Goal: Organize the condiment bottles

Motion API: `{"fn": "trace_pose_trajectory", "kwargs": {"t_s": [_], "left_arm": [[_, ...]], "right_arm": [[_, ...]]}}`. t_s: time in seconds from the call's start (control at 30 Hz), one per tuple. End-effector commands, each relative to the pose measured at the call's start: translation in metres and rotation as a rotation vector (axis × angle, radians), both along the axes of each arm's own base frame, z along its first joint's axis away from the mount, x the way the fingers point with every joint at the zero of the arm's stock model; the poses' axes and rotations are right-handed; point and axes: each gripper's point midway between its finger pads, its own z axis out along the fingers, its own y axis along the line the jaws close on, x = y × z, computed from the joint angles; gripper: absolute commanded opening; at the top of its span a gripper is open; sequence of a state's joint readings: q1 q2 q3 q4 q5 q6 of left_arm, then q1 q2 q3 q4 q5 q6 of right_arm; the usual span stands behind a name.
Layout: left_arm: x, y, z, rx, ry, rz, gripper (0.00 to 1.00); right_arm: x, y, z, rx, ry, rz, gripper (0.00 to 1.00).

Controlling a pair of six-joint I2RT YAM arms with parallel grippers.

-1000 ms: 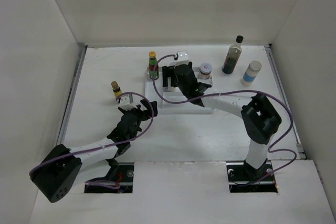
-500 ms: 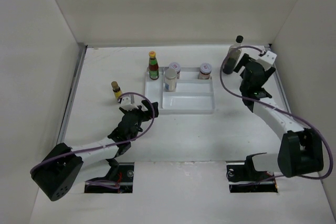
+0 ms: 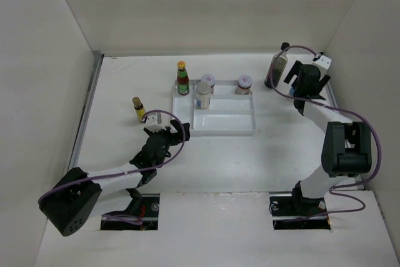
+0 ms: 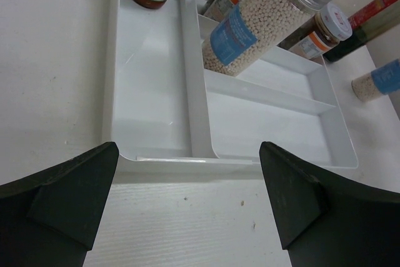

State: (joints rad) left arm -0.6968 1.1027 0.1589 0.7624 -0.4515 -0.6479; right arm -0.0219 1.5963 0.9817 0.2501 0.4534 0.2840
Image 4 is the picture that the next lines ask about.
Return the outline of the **white bead jar blue label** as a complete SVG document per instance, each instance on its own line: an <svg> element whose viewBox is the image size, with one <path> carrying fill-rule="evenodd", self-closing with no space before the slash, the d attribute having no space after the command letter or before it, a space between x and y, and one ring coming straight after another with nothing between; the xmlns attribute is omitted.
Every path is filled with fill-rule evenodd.
<svg viewBox="0 0 400 267"><path fill-rule="evenodd" d="M356 97L369 102L399 90L399 59L351 81Z"/></svg>

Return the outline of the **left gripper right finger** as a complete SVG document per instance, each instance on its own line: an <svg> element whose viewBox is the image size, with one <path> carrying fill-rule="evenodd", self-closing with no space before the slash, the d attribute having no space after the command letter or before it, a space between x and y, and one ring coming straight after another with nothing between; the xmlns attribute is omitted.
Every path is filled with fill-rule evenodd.
<svg viewBox="0 0 400 267"><path fill-rule="evenodd" d="M398 266L399 194L347 179L271 142L259 149L293 266Z"/></svg>

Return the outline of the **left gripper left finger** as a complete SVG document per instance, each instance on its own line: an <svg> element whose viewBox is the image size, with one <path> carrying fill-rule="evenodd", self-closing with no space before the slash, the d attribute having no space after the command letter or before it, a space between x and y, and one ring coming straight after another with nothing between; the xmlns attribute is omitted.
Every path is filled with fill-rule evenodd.
<svg viewBox="0 0 400 267"><path fill-rule="evenodd" d="M82 266L118 164L106 142L1 185L1 266Z"/></svg>

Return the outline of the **tall dark sauce bottle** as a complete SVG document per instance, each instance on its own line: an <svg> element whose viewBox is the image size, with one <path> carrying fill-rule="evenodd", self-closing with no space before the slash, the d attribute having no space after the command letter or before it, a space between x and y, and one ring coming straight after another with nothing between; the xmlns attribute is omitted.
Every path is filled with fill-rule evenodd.
<svg viewBox="0 0 400 267"><path fill-rule="evenodd" d="M399 0L373 0L348 18L352 35L323 54L334 63L399 24Z"/></svg>

